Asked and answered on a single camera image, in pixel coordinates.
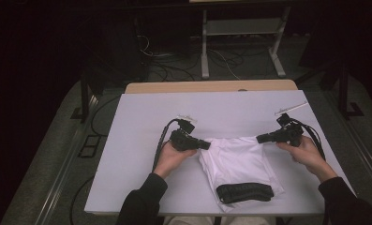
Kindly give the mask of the person's left hand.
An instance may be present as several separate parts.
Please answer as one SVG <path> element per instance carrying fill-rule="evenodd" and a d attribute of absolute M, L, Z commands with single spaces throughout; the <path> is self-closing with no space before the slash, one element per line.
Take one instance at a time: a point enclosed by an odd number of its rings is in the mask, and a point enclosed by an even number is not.
<path fill-rule="evenodd" d="M 160 152 L 158 162 L 153 170 L 153 173 L 160 176 L 162 179 L 167 178 L 172 171 L 176 170 L 182 162 L 194 156 L 197 153 L 196 149 L 177 151 L 171 144 L 171 141 L 166 142 Z"/>

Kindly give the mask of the dark cabinet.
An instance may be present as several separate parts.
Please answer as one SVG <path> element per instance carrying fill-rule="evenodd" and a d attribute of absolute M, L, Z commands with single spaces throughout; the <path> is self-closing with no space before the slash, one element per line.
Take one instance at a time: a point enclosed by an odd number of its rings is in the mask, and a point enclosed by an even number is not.
<path fill-rule="evenodd" d="M 146 78 L 134 19 L 128 14 L 101 12 L 92 16 L 97 35 L 92 70 L 112 83 L 141 82 Z"/>

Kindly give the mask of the white board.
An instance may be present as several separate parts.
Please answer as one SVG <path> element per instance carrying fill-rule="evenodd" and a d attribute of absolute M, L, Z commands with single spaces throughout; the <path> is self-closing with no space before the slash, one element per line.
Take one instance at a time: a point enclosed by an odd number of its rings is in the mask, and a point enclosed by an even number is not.
<path fill-rule="evenodd" d="M 278 128 L 276 114 L 286 109 L 319 129 L 303 91 L 235 91 L 121 96 L 93 185 L 84 207 L 97 215 L 116 214 L 127 194 L 151 172 L 163 128 L 178 115 L 196 122 L 193 136 L 237 138 Z M 234 216 L 312 216 L 324 211 L 318 179 L 273 143 L 264 146 L 273 171 L 284 188 L 269 202 L 252 201 L 231 210 Z"/>

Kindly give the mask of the black metal stand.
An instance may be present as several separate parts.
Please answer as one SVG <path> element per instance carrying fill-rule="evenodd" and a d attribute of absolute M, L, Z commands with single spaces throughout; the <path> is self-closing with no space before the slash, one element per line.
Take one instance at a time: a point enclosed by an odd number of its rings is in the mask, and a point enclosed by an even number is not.
<path fill-rule="evenodd" d="M 90 103 L 93 98 L 92 89 L 87 81 L 87 76 L 85 74 L 81 75 L 80 78 L 80 88 L 81 88 L 81 106 L 73 110 L 71 119 L 79 119 L 81 123 L 85 123 L 86 119 L 90 114 Z"/>
<path fill-rule="evenodd" d="M 349 120 L 353 116 L 364 116 L 364 113 L 356 102 L 348 102 L 349 73 L 345 63 L 340 64 L 338 110 L 341 115 Z"/>

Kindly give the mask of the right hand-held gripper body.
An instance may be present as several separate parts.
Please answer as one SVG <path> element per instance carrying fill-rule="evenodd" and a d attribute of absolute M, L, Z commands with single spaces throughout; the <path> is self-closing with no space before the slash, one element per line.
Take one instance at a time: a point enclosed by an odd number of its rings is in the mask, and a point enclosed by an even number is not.
<path fill-rule="evenodd" d="M 304 103 L 295 106 L 280 109 L 275 113 L 275 116 L 277 116 L 276 122 L 280 125 L 280 129 L 272 133 L 274 142 L 289 143 L 291 146 L 299 146 L 301 144 L 300 138 L 304 133 L 304 124 L 289 117 L 289 112 L 302 108 L 306 104 L 307 102 L 305 101 Z"/>

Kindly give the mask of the person's right hand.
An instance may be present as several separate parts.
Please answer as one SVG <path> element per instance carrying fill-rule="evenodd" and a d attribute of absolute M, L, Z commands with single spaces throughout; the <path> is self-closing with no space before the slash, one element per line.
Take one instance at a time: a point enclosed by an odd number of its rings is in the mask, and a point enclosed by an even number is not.
<path fill-rule="evenodd" d="M 302 136 L 298 147 L 291 146 L 286 142 L 278 142 L 276 146 L 289 152 L 295 162 L 303 164 L 321 183 L 337 177 L 335 171 L 323 159 L 310 138 Z"/>

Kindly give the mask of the white metal stand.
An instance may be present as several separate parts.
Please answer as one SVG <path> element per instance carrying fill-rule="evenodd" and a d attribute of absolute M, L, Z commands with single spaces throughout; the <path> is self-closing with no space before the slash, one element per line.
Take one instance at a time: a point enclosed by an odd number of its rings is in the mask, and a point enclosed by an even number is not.
<path fill-rule="evenodd" d="M 237 35 L 275 35 L 274 44 L 268 49 L 269 56 L 279 78 L 285 78 L 286 73 L 281 65 L 277 51 L 283 37 L 290 14 L 290 7 L 284 7 L 281 17 L 238 20 L 208 20 L 207 11 L 202 14 L 201 34 L 201 77 L 209 79 L 207 38 L 212 36 Z"/>

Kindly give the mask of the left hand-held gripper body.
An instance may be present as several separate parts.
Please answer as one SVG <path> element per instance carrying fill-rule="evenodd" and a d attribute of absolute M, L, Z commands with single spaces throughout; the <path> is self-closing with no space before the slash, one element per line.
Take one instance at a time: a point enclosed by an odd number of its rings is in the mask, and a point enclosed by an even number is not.
<path fill-rule="evenodd" d="M 191 132 L 195 128 L 192 124 L 193 120 L 188 117 L 177 116 L 174 121 L 178 123 L 179 128 L 171 133 L 170 140 L 172 146 L 177 151 L 200 148 L 201 141 L 191 136 Z"/>

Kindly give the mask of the white shorts with black waistband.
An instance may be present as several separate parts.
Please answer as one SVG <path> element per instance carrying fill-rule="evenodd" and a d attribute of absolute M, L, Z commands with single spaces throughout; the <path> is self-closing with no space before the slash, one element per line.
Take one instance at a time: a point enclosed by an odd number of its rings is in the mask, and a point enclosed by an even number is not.
<path fill-rule="evenodd" d="M 218 206 L 226 213 L 285 192 L 255 137 L 211 138 L 199 156 Z"/>

